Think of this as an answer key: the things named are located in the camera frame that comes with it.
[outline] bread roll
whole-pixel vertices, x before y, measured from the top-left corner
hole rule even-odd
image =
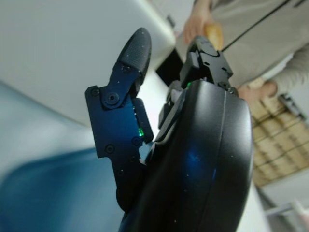
[[[223,33],[220,24],[212,23],[205,26],[205,36],[216,50],[223,48]]]

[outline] dark zipper line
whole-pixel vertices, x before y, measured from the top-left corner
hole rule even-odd
[[[279,6],[277,6],[275,9],[273,9],[271,12],[269,12],[267,15],[265,15],[263,18],[261,18],[259,21],[257,21],[256,23],[254,23],[251,27],[249,27],[247,30],[245,30],[242,34],[240,34],[236,39],[234,39],[230,44],[228,44],[224,49],[222,49],[222,52],[224,52],[226,49],[228,49],[231,45],[233,45],[237,40],[239,40],[242,36],[244,36],[248,31],[250,31],[252,28],[254,28],[256,25],[258,25],[259,23],[261,23],[262,21],[264,21],[266,18],[268,18],[269,16],[271,16],[273,13],[275,13],[277,10],[279,10],[280,8],[282,8],[283,6],[285,6],[287,3],[289,3],[291,0],[286,0],[283,3],[281,3]],[[300,0],[299,3],[297,3],[298,5],[303,3],[306,0]]]
[[[305,1],[307,1],[307,0],[300,0],[298,3],[296,3],[296,4],[294,5],[294,8],[300,6],[300,5],[303,4]]]

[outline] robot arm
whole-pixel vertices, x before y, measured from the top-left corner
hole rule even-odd
[[[234,232],[252,174],[249,108],[228,82],[232,72],[222,53],[196,37],[160,113],[160,132],[141,163],[139,147],[153,134],[136,94],[150,44],[147,30],[139,29],[109,84],[85,93],[98,157],[111,159],[117,201],[125,211],[119,231]],[[176,100],[174,88],[180,93]]]

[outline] blue surface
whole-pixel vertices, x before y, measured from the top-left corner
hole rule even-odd
[[[115,192],[111,163],[95,149],[25,164],[0,187],[0,231],[116,232]]]

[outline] gray shirt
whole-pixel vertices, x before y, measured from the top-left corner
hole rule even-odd
[[[213,0],[212,15],[222,25],[224,47],[285,0]],[[278,93],[309,82],[309,0],[290,0],[224,51],[240,86],[269,71],[295,53],[271,80]]]

